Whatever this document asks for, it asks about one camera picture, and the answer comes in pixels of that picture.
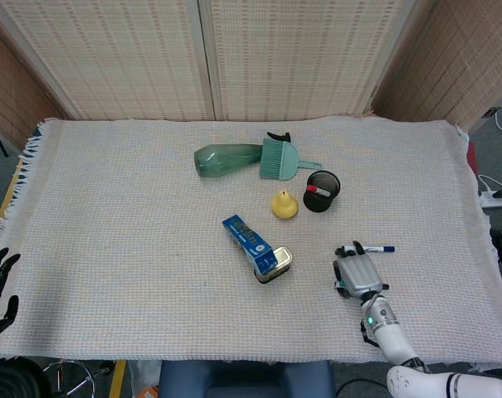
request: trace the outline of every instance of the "blue marker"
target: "blue marker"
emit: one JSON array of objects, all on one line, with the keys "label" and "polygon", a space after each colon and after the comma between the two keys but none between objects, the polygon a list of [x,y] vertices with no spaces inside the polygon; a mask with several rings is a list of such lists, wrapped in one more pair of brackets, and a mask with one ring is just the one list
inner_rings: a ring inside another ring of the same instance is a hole
[{"label": "blue marker", "polygon": [[[367,245],[367,246],[364,246],[363,249],[367,253],[394,253],[394,246],[371,246],[371,245]],[[356,248],[353,247],[353,246],[351,246],[351,245],[344,247],[344,251],[349,251],[349,250],[356,251]]]}]

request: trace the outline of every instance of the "white cable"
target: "white cable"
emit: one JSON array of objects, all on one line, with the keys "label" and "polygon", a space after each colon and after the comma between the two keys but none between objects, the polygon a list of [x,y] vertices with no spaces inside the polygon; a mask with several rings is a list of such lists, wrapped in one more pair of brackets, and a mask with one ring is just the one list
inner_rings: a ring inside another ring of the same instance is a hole
[{"label": "white cable", "polygon": [[[502,127],[501,127],[501,126],[500,126],[500,124],[498,123],[498,114],[497,114],[497,113],[496,113],[496,114],[494,114],[494,121],[496,122],[496,127],[502,131]],[[488,192],[492,192],[492,189],[491,189],[491,188],[489,187],[489,185],[485,182],[485,180],[483,180],[483,178],[488,178],[488,179],[489,179],[489,180],[491,180],[492,182],[495,182],[496,184],[498,184],[499,186],[501,186],[501,187],[502,187],[502,183],[501,183],[501,182],[499,182],[499,181],[495,180],[495,179],[494,179],[494,178],[492,178],[492,177],[486,176],[485,174],[480,174],[480,175],[478,175],[478,176],[477,176],[477,178],[478,178],[481,182],[483,182],[483,185],[485,185],[486,190],[487,190]]]}]

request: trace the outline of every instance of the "pen holder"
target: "pen holder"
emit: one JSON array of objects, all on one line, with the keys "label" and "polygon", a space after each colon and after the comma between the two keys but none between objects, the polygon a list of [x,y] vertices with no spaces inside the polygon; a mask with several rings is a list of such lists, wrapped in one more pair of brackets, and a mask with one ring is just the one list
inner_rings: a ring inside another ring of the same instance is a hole
[{"label": "pen holder", "polygon": [[339,179],[332,172],[319,170],[308,177],[306,186],[317,187],[320,190],[329,192],[329,196],[321,195],[318,192],[311,192],[306,189],[304,193],[304,204],[315,213],[320,213],[329,209],[334,198],[341,190]]}]

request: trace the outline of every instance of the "floor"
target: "floor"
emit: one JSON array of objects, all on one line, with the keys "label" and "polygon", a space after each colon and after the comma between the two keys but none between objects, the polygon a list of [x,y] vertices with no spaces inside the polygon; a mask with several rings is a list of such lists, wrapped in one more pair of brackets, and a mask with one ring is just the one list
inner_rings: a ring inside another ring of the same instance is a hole
[{"label": "floor", "polygon": [[[499,123],[502,125],[502,109],[498,113]],[[477,131],[472,137],[475,143],[477,163],[480,172],[489,175],[502,182],[502,133],[495,127],[494,119],[489,119],[482,128]],[[5,195],[5,192],[11,181],[11,176],[14,173],[17,164],[17,153],[9,151],[9,158],[5,158],[0,150],[0,206]],[[502,209],[492,209],[485,211],[490,216],[490,223],[495,229],[502,229]],[[45,359],[38,360],[42,365],[46,362]],[[92,371],[97,370],[99,362],[88,362],[88,366]],[[336,386],[343,385],[346,381],[358,377],[369,378],[374,381],[385,383],[386,373],[389,369],[387,363],[366,363],[366,364],[338,364],[334,366]],[[445,366],[443,364],[433,367],[435,372],[443,371],[465,371],[466,364],[454,364]],[[68,371],[66,373],[66,382],[79,380],[82,376],[80,371]],[[110,388],[110,376],[103,376],[96,383],[96,396],[107,396]],[[128,372],[126,372],[125,388],[122,392],[122,397],[129,397],[130,380]],[[90,396],[87,389],[80,390],[72,395],[74,398],[85,398]],[[346,386],[341,393],[342,397],[358,397],[358,398],[383,398],[389,397],[385,389],[381,386],[375,386],[366,382],[358,381],[349,386]]]}]

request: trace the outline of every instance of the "woven wall panel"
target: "woven wall panel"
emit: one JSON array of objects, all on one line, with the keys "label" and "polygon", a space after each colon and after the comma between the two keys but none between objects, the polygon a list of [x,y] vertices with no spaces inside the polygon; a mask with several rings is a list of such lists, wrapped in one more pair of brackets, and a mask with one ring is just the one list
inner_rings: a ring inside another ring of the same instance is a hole
[{"label": "woven wall panel", "polygon": [[502,0],[439,0],[374,100],[395,120],[468,129],[502,95]]},{"label": "woven wall panel", "polygon": [[211,0],[224,119],[363,111],[360,98],[372,89],[367,83],[404,3]]},{"label": "woven wall panel", "polygon": [[83,119],[212,117],[186,0],[0,3]]},{"label": "woven wall panel", "polygon": [[45,118],[61,117],[39,84],[0,38],[0,134],[23,148]]}]

